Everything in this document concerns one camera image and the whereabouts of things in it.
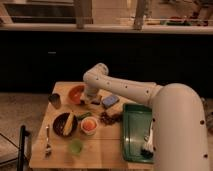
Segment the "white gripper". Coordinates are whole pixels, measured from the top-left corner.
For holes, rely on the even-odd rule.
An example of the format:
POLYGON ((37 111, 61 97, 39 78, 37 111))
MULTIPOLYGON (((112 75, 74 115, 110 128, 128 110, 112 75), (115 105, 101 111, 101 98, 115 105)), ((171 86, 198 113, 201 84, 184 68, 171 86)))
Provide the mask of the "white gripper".
POLYGON ((98 95, 98 89, 85 87, 81 96, 80 101, 84 104, 92 103, 98 95))

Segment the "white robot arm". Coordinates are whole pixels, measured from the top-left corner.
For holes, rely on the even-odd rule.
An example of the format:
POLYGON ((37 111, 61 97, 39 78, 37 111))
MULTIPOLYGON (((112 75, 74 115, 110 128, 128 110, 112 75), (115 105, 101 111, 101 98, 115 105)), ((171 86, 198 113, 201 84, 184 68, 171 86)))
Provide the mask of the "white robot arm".
POLYGON ((103 89, 152 109, 154 171, 210 171, 205 112, 201 98, 182 83, 159 85, 110 77, 98 63, 83 75, 83 99, 103 89))

